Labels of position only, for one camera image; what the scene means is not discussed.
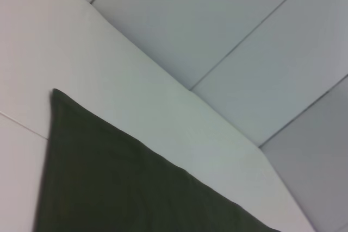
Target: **cloth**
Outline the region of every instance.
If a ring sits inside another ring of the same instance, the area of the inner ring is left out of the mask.
[[[51,103],[35,232],[275,231],[61,91]]]

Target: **white ceiling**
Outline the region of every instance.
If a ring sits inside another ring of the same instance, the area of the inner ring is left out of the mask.
[[[346,78],[262,147],[318,232],[348,232],[347,126]]]
[[[187,88],[283,0],[95,0],[121,33]]]
[[[261,145],[348,74],[347,0],[287,0],[193,91]]]
[[[0,0],[0,10],[0,112],[20,123],[0,116],[1,232],[29,231],[44,159],[30,136],[48,137],[54,87],[269,226],[313,232],[264,155],[89,3]]]

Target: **wall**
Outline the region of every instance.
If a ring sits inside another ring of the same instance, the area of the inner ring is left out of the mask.
[[[348,229],[348,78],[262,150],[318,232]]]
[[[1,232],[31,231],[52,88],[269,226],[313,231],[261,151],[88,2],[0,0],[0,10]]]

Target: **white wall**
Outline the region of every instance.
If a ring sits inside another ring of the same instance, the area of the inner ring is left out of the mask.
[[[348,74],[347,43],[347,0],[287,0],[193,92],[260,145]]]
[[[262,150],[318,232],[348,231],[348,78]]]
[[[0,0],[0,10],[0,232],[30,231],[52,88],[267,225],[313,232],[263,153],[88,2]]]

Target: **drop ceiling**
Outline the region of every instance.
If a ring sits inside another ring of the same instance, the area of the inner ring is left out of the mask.
[[[95,0],[121,33],[192,88],[284,0]]]

